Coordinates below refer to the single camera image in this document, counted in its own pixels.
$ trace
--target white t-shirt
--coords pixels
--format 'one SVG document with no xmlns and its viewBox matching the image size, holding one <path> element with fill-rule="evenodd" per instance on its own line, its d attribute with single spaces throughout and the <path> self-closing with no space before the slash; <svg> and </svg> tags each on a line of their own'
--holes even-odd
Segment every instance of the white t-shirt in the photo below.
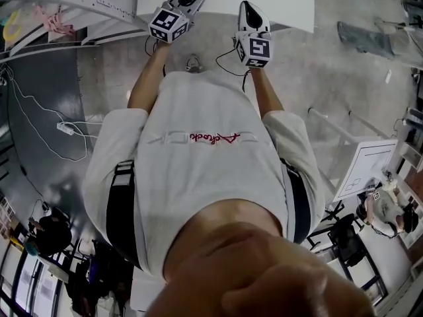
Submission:
<svg viewBox="0 0 423 317">
<path fill-rule="evenodd" d="M 404 211 L 393 201 L 392 196 L 388 192 L 381 188 L 376 191 L 379 193 L 379 198 L 375 199 L 373 204 L 373 222 L 371 225 L 388 236 L 394 236 L 395 232 L 388 223 L 394 225 L 397 232 L 400 232 L 401 229 L 398 227 L 396 218 L 404 215 Z M 401 195 L 399 197 L 401 205 L 404 205 Z"/>
<path fill-rule="evenodd" d="M 303 120 L 280 111 L 262 121 L 239 85 L 214 72 L 170 73 L 150 115 L 125 109 L 105 117 L 83 185 L 85 207 L 107 239 L 114 169 L 134 159 L 138 258 L 144 271 L 162 277 L 179 230 L 216 201 L 255 202 L 279 220 L 284 232 L 295 224 L 295 215 L 288 215 L 280 157 L 305 179 L 312 231 L 325 201 Z"/>
</svg>

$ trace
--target pink object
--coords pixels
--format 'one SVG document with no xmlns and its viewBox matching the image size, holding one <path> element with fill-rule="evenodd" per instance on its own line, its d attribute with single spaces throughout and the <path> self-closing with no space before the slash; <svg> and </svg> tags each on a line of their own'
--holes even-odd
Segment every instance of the pink object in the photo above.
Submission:
<svg viewBox="0 0 423 317">
<path fill-rule="evenodd" d="M 43 8 L 38 4 L 35 7 L 36 14 L 41 17 L 41 21 L 44 24 L 44 28 L 48 32 L 55 32 L 59 34 L 66 34 L 66 35 L 73 35 L 75 31 L 73 30 L 73 25 L 64 26 L 61 23 L 61 6 L 59 6 L 59 10 L 57 13 L 48 16 L 45 14 Z"/>
</svg>

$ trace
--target concrete floor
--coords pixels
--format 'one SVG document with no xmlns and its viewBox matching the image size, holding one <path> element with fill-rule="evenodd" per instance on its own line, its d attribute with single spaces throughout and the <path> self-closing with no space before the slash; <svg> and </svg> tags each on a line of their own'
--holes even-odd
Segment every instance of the concrete floor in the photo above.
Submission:
<svg viewBox="0 0 423 317">
<path fill-rule="evenodd" d="M 410 68 L 358 53 L 341 44 L 338 38 L 338 21 L 377 30 L 373 24 L 375 17 L 395 22 L 406 20 L 401 0 L 315 0 L 314 34 L 287 29 L 273 37 L 274 60 L 266 72 L 285 109 L 305 120 L 318 164 L 327 174 L 336 164 L 339 136 L 309 116 L 307 110 L 310 107 L 326 114 L 353 135 L 368 136 L 373 133 L 353 122 L 348 117 L 349 110 L 392 135 L 395 121 L 403 116 L 407 106 L 415 103 L 416 86 Z M 224 78 L 239 82 L 241 87 L 242 77 L 229 75 L 215 63 L 217 56 L 233 48 L 231 37 L 236 27 L 234 17 L 199 15 L 195 28 L 173 44 L 166 64 L 167 72 L 184 70 L 188 56 L 195 53 L 206 69 L 220 72 Z M 144 52 L 145 41 L 146 37 L 134 38 L 78 51 L 79 86 L 86 118 L 94 116 L 101 120 L 109 111 L 126 107 L 127 93 L 148 60 Z M 149 52 L 152 52 L 153 43 L 154 40 L 150 39 Z M 236 53 L 222 57 L 219 62 L 237 74 L 246 70 L 239 64 Z M 392 75 L 387 84 L 385 78 L 389 70 Z M 256 102 L 250 78 L 247 79 L 246 94 L 253 103 Z M 89 130 L 95 135 L 98 128 Z M 355 207 L 356 202 L 352 201 L 351 205 Z M 381 242 L 376 238 L 373 245 Z M 387 274 L 384 280 L 389 291 L 402 284 L 410 266 L 401 246 L 395 243 L 393 246 L 391 241 L 387 242 L 384 250 L 399 252 L 398 258 L 393 259 L 400 259 L 401 265 L 385 264 L 380 250 L 371 251 L 377 256 L 381 273 Z"/>
</svg>

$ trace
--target shoulder strap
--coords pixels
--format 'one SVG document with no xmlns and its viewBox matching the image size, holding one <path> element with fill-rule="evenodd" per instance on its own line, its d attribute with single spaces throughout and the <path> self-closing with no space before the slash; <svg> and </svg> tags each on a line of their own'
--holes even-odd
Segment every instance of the shoulder strap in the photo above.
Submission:
<svg viewBox="0 0 423 317">
<path fill-rule="evenodd" d="M 284 175 L 288 221 L 292 221 L 295 218 L 294 229 L 292 223 L 288 223 L 288 230 L 293 231 L 293 236 L 288 231 L 287 238 L 301 244 L 310 232 L 311 212 L 309 198 L 307 197 L 303 178 L 299 172 L 283 158 L 280 160 L 282 162 L 282 174 Z"/>
<path fill-rule="evenodd" d="M 108 195 L 106 233 L 113 247 L 136 267 L 139 266 L 134 230 L 134 161 L 119 163 Z"/>
</svg>

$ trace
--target person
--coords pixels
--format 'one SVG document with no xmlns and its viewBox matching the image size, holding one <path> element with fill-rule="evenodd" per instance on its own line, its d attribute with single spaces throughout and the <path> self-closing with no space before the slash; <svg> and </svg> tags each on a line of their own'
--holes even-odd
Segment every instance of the person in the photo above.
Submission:
<svg viewBox="0 0 423 317">
<path fill-rule="evenodd" d="M 418 215 L 412 204 L 404 198 L 396 184 L 381 188 L 370 188 L 362 197 L 363 203 L 357 208 L 357 216 L 376 231 L 394 237 L 400 232 L 410 233 L 418 224 Z"/>
<path fill-rule="evenodd" d="M 147 316 L 373 316 L 361 290 L 293 243 L 325 208 L 303 120 L 263 69 L 250 69 L 260 116 L 212 71 L 162 80 L 170 49 L 159 42 L 128 109 L 104 118 L 83 184 L 105 239 L 127 246 L 111 235 L 134 225 L 139 267 L 167 282 Z M 116 193 L 123 183 L 133 200 Z"/>
<path fill-rule="evenodd" d="M 52 215 L 42 217 L 39 222 L 32 217 L 30 224 L 36 229 L 35 236 L 29 236 L 25 249 L 31 256 L 44 258 L 65 250 L 72 241 L 72 233 L 68 222 L 58 210 Z"/>
</svg>

